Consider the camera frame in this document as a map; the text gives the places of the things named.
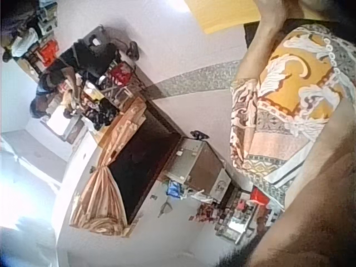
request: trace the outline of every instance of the bright window light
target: bright window light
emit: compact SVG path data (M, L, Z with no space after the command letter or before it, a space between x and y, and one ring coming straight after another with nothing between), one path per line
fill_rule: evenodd
M71 120L63 116L66 107L60 105L53 112L51 118L47 121L50 127L56 134L63 135Z
M168 4L175 10L181 13L190 12L188 5L184 0L167 0Z

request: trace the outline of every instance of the white wall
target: white wall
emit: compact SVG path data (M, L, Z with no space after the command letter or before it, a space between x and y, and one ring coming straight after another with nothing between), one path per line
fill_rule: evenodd
M37 84L16 63L1 62L1 132L24 129Z
M72 154L72 145L68 142L63 142L39 120L30 118L26 125L26 131L58 157L65 161L69 160Z
M0 153L2 259L10 266L49 266L56 258L51 216L55 193L37 176Z
M67 162L44 147L27 131L6 132L2 137L12 146L18 156L24 157L51 178L62 182Z
M185 4L184 0L58 1L55 33L60 50L99 24L111 27L116 38L138 43L141 54L137 64L153 83L243 57L242 26L207 35L191 12L180 12L171 2Z
M233 172L230 160L230 125L232 96L230 90L190 93L154 100L187 136L199 130L207 135L209 144L226 161L228 171ZM234 180L245 190L251 183L237 172Z

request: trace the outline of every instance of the black hair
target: black hair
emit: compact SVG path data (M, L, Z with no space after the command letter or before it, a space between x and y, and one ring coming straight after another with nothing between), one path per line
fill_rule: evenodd
M37 101L38 101L38 97L36 96L31 101L31 104L29 105L29 113L31 114L31 117L33 117L33 118L42 118L43 116L48 115L47 112L39 111L37 109Z
M73 117L72 112L67 108L65 108L65 110L63 111L63 116L64 116L64 118L72 118Z
M4 53L2 54L2 61L7 63L12 59L12 54L8 49L5 49Z
M234 250L229 255L220 259L215 267L243 267L247 266L252 253L255 251L257 245L260 243L263 235L256 235L248 244L243 246L240 250Z

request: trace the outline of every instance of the hand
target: hand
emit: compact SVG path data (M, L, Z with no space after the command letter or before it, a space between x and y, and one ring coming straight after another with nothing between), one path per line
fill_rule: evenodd
M288 15L286 0L254 0L261 14L261 23L281 29Z

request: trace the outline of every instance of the patterned dress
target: patterned dress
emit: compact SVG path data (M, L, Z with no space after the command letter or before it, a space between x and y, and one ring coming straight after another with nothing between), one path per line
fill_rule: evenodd
M277 46L259 81L231 85L234 167L284 207L285 193L340 99L354 108L356 47L304 25Z

